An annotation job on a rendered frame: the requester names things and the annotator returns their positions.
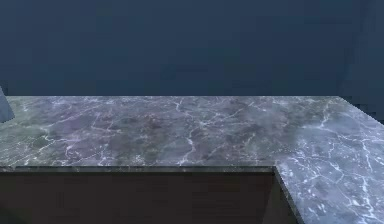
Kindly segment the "blue grey slanted block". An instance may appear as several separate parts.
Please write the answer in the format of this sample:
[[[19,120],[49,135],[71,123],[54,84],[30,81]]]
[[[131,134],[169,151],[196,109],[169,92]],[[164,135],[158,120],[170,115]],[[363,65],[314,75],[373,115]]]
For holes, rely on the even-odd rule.
[[[6,99],[6,96],[0,86],[0,123],[5,123],[15,118],[13,110]]]

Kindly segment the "dark cabinet with marble worktop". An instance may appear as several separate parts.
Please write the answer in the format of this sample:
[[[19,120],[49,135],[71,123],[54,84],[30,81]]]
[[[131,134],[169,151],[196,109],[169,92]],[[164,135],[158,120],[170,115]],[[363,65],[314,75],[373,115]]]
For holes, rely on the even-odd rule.
[[[300,224],[384,224],[384,124],[338,96],[12,96],[0,172],[273,171]]]

